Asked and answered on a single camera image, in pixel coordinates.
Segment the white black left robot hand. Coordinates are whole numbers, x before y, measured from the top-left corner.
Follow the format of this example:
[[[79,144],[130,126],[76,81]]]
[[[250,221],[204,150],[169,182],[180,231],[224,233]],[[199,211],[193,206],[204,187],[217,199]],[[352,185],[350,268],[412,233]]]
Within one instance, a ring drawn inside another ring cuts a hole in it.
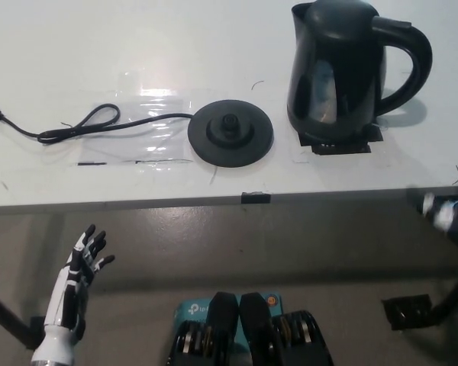
[[[44,325],[69,330],[76,342],[82,339],[86,328],[88,289],[95,276],[115,260],[114,255],[97,258],[106,246],[105,237],[106,232],[97,233],[94,224],[81,234],[60,269],[47,308]]]

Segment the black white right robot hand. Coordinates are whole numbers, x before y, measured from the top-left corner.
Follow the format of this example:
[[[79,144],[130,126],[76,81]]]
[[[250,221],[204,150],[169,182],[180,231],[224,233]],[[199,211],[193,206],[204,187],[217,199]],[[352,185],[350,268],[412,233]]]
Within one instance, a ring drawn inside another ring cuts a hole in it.
[[[458,200],[443,200],[426,193],[419,198],[418,212],[436,230],[458,242]]]

